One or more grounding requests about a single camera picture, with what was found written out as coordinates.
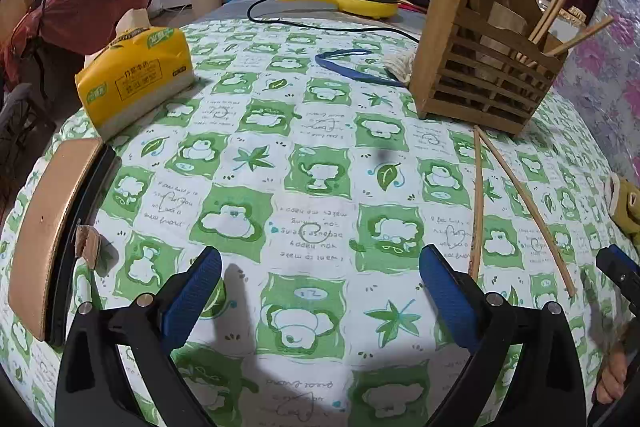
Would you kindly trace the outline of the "person's right hand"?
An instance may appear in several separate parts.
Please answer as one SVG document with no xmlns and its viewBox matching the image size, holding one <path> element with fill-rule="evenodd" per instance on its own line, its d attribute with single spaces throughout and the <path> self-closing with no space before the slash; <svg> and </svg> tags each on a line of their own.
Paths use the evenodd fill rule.
<svg viewBox="0 0 640 427">
<path fill-rule="evenodd" d="M 627 362 L 624 346 L 616 343 L 603 365 L 596 388 L 596 399 L 601 404 L 611 404 L 622 397 L 625 391 Z"/>
</svg>

